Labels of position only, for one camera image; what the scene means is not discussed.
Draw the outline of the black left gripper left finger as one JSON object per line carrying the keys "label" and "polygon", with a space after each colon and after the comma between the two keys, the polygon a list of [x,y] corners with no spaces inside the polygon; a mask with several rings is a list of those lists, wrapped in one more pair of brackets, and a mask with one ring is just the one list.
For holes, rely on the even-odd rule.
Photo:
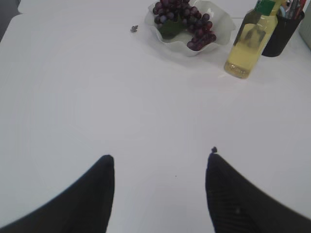
{"label": "black left gripper left finger", "polygon": [[102,156],[82,177],[2,233],[104,233],[115,192],[114,158]]}

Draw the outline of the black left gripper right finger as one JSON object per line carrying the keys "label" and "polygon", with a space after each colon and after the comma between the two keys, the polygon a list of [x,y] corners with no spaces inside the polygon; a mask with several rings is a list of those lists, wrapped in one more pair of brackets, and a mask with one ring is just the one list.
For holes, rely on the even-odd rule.
{"label": "black left gripper right finger", "polygon": [[270,197],[211,149],[207,207],[216,233],[309,233],[311,220]]}

